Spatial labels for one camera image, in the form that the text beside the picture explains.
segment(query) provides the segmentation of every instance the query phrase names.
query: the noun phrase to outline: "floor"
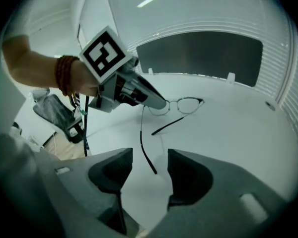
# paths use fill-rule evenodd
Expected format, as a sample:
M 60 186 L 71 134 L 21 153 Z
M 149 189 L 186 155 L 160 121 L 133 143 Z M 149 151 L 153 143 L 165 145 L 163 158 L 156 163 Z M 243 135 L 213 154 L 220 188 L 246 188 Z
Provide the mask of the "floor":
M 78 144 L 68 142 L 62 134 L 55 133 L 45 144 L 45 150 L 56 155 L 61 161 L 84 157 L 83 141 Z

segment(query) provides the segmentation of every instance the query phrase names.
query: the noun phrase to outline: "hand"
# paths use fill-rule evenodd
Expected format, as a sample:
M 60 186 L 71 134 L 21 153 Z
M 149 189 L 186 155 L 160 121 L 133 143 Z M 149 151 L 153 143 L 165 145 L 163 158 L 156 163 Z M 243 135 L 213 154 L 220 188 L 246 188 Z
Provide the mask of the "hand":
M 75 60 L 71 66 L 71 87 L 72 90 L 87 96 L 96 96 L 98 82 L 91 74 L 86 65 Z

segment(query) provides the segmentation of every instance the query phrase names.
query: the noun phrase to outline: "wrist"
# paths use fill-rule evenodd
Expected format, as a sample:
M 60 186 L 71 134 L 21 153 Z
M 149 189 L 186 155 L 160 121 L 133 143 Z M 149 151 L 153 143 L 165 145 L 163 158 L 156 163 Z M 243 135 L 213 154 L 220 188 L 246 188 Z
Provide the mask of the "wrist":
M 83 86 L 82 65 L 80 60 L 75 60 L 71 64 L 70 86 L 73 92 L 79 92 Z

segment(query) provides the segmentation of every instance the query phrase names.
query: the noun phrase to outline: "eyeglass frame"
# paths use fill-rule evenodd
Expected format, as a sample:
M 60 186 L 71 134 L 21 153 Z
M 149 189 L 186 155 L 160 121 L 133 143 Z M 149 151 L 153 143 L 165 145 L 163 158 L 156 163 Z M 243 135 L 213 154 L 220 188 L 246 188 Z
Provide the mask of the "eyeglass frame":
M 180 111 L 179 106 L 178 106 L 178 102 L 181 101 L 181 100 L 184 100 L 184 99 L 195 99 L 195 100 L 198 100 L 198 101 L 199 101 L 199 104 L 198 104 L 197 108 L 196 108 L 194 111 L 192 111 L 192 112 L 190 112 L 190 113 L 185 113 L 185 112 Z M 156 117 L 164 116 L 165 114 L 167 114 L 167 113 L 171 110 L 171 108 L 170 108 L 170 107 L 171 107 L 171 103 L 172 103 L 172 102 L 176 102 L 176 103 L 177 103 L 177 110 L 178 110 L 180 113 L 182 113 L 182 114 L 189 115 L 189 114 L 193 114 L 196 110 L 199 109 L 199 107 L 201 106 L 201 105 L 200 105 L 201 102 L 202 102 L 202 104 L 204 104 L 204 102 L 205 102 L 203 99 L 201 99 L 201 98 L 196 98 L 196 97 L 183 97 L 183 98 L 180 98 L 180 99 L 178 99 L 178 100 L 176 100 L 176 101 L 169 101 L 169 100 L 165 100 L 165 101 L 169 103 L 169 108 L 168 108 L 168 111 L 167 111 L 167 112 L 165 112 L 164 114 L 155 115 L 155 114 L 150 110 L 150 107 L 148 107 L 150 113 L 151 113 L 153 116 L 156 116 Z

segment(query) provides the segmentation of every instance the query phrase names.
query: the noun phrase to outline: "black cable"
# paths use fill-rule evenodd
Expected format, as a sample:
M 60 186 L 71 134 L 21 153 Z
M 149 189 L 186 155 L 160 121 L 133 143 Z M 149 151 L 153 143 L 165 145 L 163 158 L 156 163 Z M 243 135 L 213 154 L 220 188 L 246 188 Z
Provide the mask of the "black cable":
M 87 157 L 87 138 L 86 138 L 86 134 L 87 134 L 87 115 L 88 115 L 88 103 L 89 103 L 89 96 L 86 96 L 86 100 L 85 100 L 85 115 L 84 115 L 84 154 L 85 157 Z
M 145 106 L 143 107 L 143 112 L 141 114 L 141 125 L 140 125 L 140 145 L 141 145 L 141 149 L 144 153 L 144 156 L 149 164 L 149 166 L 151 167 L 152 171 L 154 172 L 154 174 L 156 175 L 157 174 L 157 170 L 154 168 L 154 165 L 152 164 L 151 160 L 148 158 L 145 150 L 144 150 L 144 146 L 143 146 L 143 116 L 144 116 L 144 109 L 145 109 Z

